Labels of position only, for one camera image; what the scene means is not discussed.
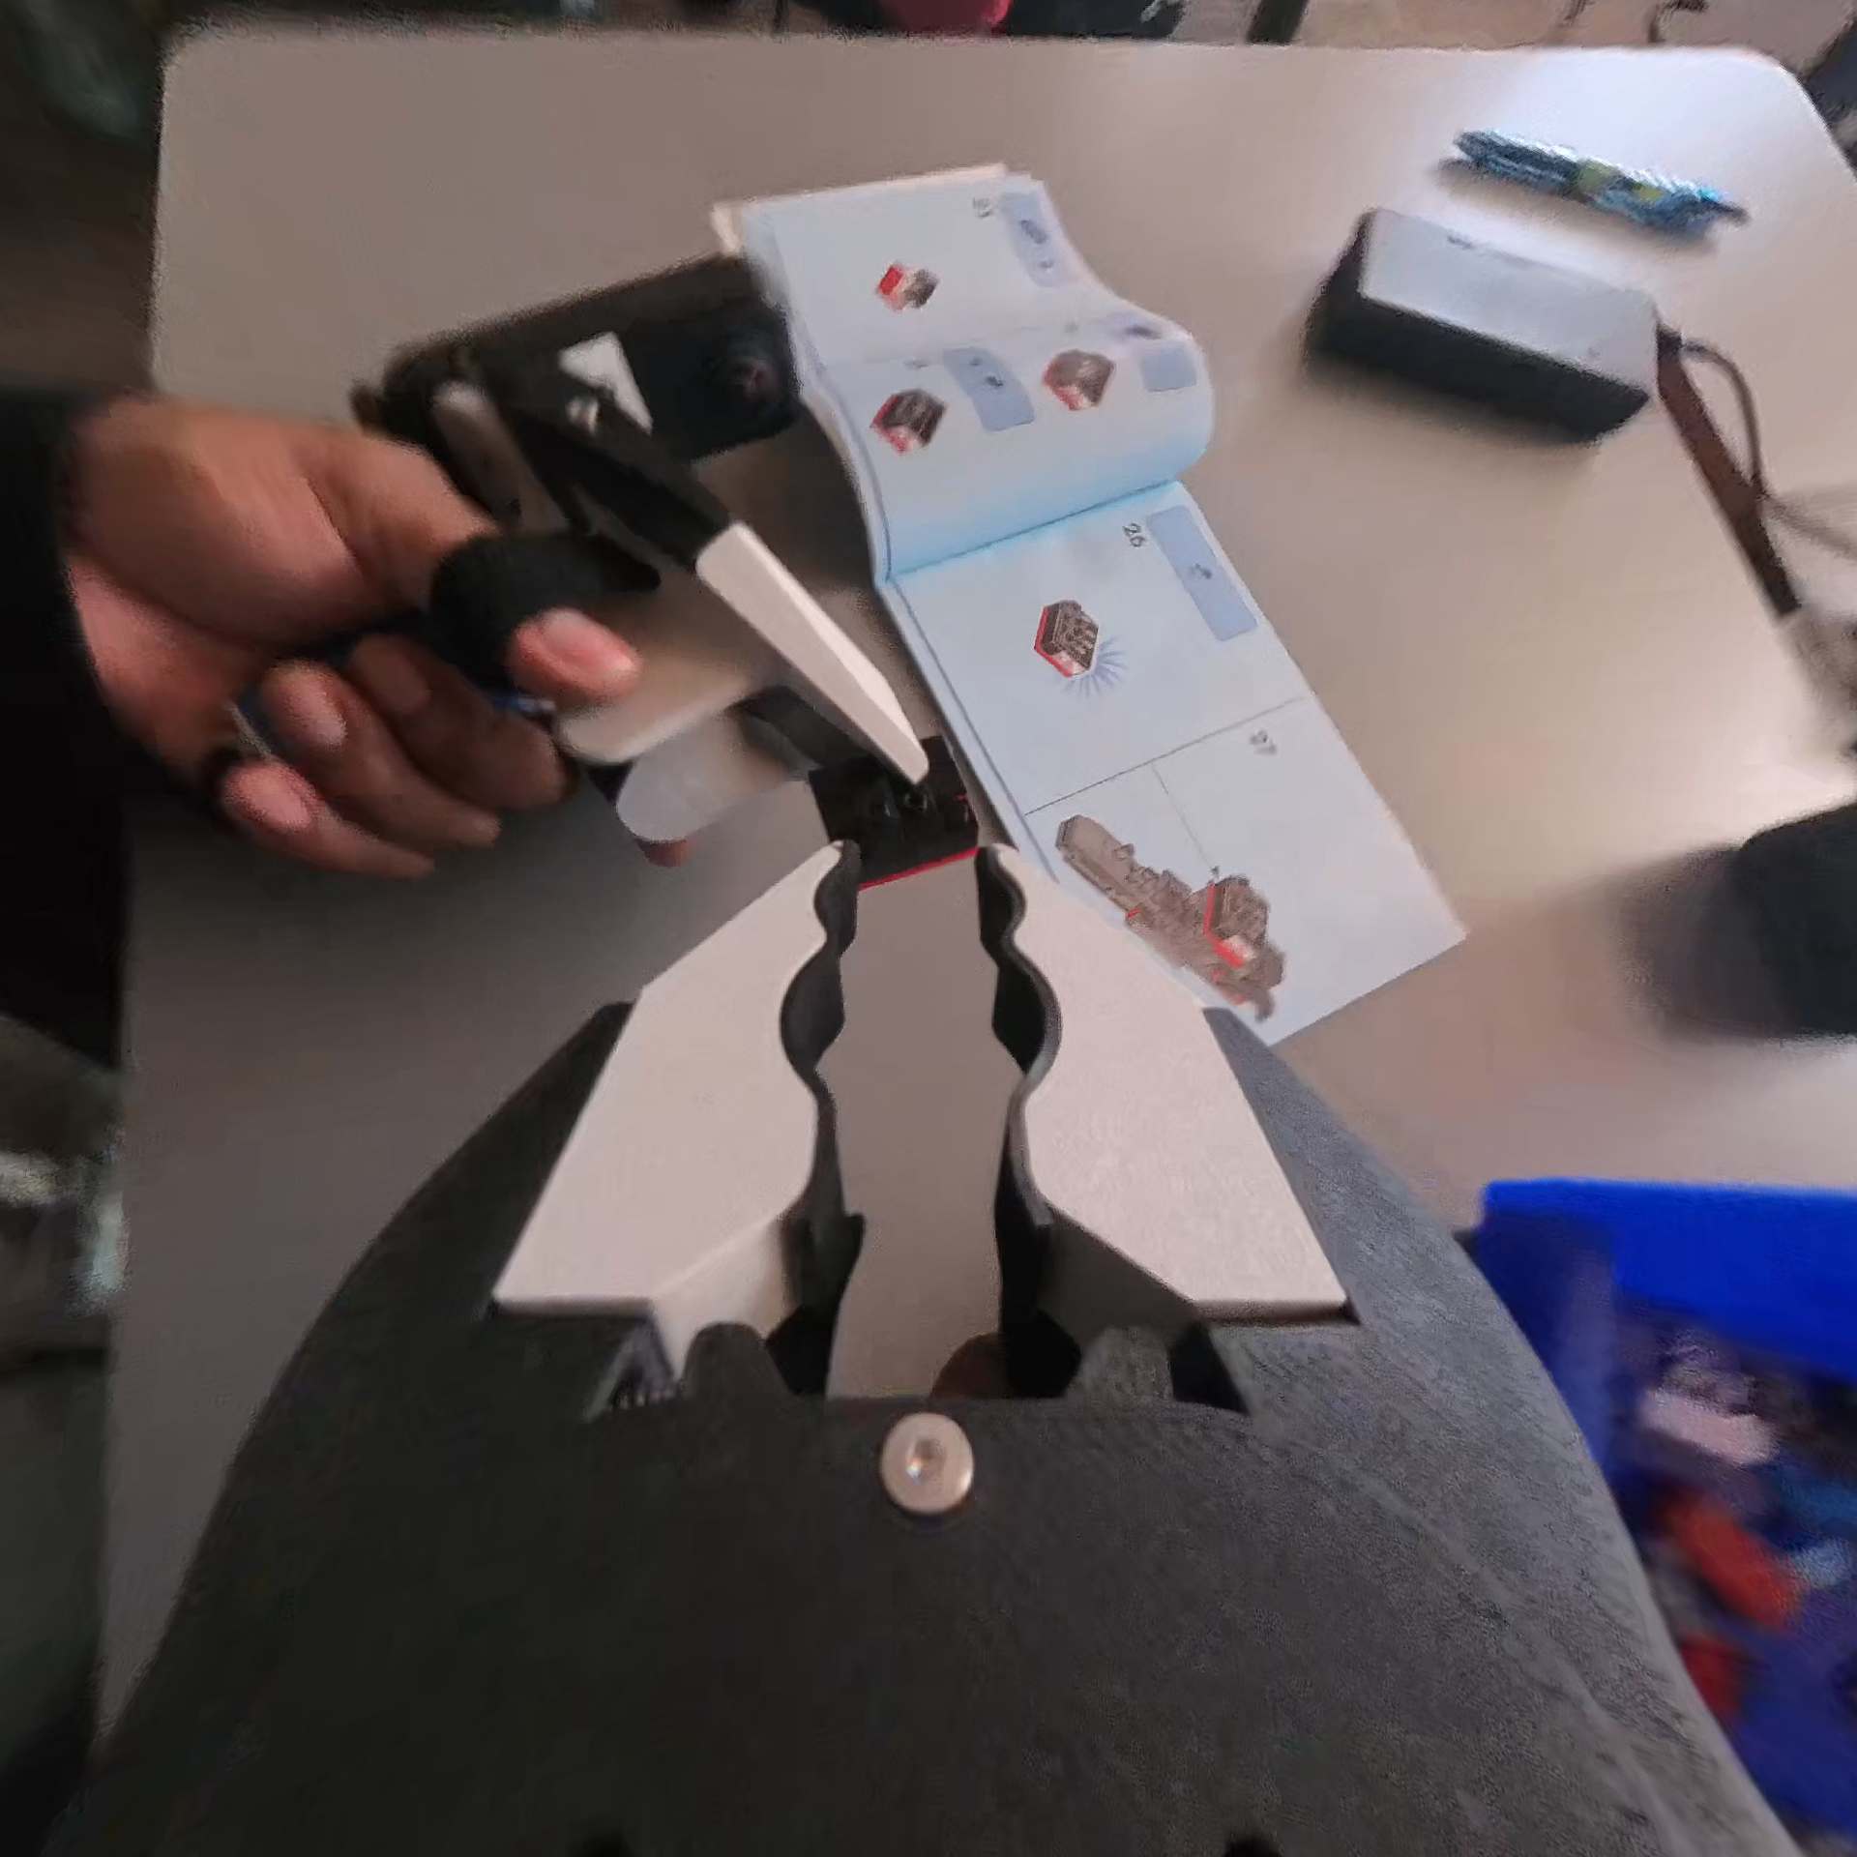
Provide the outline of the toy brick instruction booklet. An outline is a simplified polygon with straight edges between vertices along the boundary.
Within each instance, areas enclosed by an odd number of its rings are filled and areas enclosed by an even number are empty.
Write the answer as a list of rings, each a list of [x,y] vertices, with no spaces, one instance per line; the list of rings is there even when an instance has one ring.
[[[1010,845],[1210,1006],[1292,1037],[1463,942],[1182,472],[1178,322],[1003,168],[712,210],[778,308],[873,591]]]

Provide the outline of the blue plastic bin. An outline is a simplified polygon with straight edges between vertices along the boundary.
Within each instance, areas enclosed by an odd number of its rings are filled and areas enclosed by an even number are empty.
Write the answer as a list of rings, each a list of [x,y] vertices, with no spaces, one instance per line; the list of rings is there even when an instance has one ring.
[[[1854,1399],[1850,1193],[1506,1181],[1486,1189],[1470,1251],[1560,1391],[1612,1494],[1627,1304],[1675,1311],[1816,1364],[1850,1380]]]

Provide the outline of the blue snack wrapper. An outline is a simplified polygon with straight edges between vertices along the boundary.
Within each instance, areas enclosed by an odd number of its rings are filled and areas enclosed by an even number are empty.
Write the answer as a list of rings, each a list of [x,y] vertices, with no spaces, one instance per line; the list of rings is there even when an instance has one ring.
[[[1545,145],[1499,131],[1463,131],[1454,157],[1470,169],[1580,203],[1605,217],[1668,236],[1695,236],[1713,225],[1744,225],[1748,210],[1701,181],[1621,168],[1612,162]]]

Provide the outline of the grey desk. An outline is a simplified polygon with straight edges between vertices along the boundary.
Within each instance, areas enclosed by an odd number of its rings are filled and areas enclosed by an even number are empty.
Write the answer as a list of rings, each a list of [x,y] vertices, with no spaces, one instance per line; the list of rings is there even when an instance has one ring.
[[[1532,447],[1303,366],[1378,203],[1634,280],[1747,372],[1774,475],[1853,483],[1853,174],[1744,53],[919,37],[196,35],[170,60],[154,374],[333,413],[405,340],[676,263],[709,207],[1007,164],[1216,381],[1192,493],[1469,940],[1284,1057],[1458,1221],[1504,1176],[1853,1181],[1853,1050],[1669,1027],[1646,876],[1838,805],[1850,766],[1658,413]],[[1712,185],[1668,236],[1470,169],[1495,131]],[[406,1196],[581,1021],[815,849],[782,792],[656,871],[597,800],[412,885],[138,822],[128,1286],[104,1706],[222,1473]]]

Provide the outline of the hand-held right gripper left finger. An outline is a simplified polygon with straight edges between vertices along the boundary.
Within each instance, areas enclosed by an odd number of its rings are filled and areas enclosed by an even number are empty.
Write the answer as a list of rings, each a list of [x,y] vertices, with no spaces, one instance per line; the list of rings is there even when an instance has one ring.
[[[639,1325],[676,1382],[702,1333],[755,1331],[826,1389],[865,1242],[820,1061],[844,1031],[862,854],[832,842],[658,972],[626,1013],[495,1285],[521,1316]]]

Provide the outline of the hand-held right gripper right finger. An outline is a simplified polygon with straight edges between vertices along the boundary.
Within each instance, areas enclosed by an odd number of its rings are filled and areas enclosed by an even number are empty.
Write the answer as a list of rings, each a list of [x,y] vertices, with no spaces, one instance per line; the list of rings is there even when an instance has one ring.
[[[1234,1402],[1214,1333],[1353,1316],[1210,1015],[1010,850],[976,865],[990,1031],[1019,1070],[993,1201],[1007,1386],[1050,1399],[1107,1335]]]

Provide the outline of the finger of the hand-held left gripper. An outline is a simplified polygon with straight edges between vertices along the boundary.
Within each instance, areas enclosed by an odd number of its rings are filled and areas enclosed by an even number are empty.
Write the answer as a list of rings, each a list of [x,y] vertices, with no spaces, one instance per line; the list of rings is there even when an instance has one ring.
[[[603,595],[591,614],[637,657],[626,695],[556,709],[556,742],[610,792],[639,845],[684,845],[788,782],[842,764],[861,739],[714,593]]]
[[[770,659],[757,714],[820,764],[865,753],[926,782],[931,759],[889,678],[749,523],[729,520],[692,571]]]

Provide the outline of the pile of loose toy bricks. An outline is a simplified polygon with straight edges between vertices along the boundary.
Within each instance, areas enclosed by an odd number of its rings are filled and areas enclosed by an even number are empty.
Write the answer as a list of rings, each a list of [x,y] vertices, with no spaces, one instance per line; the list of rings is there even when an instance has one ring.
[[[1775,1815],[1853,1852],[1853,1382],[1649,1304],[1617,1340],[1609,1467],[1663,1622]]]

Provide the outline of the black case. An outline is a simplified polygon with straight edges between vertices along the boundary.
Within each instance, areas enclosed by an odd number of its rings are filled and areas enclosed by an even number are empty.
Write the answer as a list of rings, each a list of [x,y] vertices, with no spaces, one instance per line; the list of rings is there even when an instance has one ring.
[[[1594,442],[1655,395],[1660,316],[1642,290],[1375,207],[1312,302],[1306,354]]]

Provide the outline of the person's left hand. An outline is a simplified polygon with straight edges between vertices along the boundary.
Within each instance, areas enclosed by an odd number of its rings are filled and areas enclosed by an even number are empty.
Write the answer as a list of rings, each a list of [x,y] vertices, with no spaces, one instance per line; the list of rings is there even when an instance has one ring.
[[[131,395],[77,417],[62,546],[117,722],[252,845],[425,876],[556,805],[551,737],[383,637],[494,534],[381,435]]]

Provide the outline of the black rounded object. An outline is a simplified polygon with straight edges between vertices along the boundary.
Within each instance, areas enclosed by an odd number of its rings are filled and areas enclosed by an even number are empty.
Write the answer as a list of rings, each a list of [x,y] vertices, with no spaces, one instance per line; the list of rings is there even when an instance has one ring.
[[[1669,1027],[1854,1037],[1854,805],[1660,866],[1627,920],[1647,998]]]

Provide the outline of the red black toy brick assembly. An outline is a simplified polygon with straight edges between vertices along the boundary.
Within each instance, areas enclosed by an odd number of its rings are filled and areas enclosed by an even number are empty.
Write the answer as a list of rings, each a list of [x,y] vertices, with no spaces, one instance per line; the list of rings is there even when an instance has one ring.
[[[861,890],[951,866],[980,849],[982,825],[949,742],[931,734],[922,746],[926,775],[918,782],[871,756],[804,779],[826,837],[857,849]]]

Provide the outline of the person's left forearm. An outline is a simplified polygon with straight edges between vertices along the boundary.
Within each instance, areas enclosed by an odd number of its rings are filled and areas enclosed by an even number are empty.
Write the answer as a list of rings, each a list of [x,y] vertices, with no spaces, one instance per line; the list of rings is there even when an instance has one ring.
[[[2,1007],[122,1064],[123,742],[62,546],[77,395],[2,393]]]

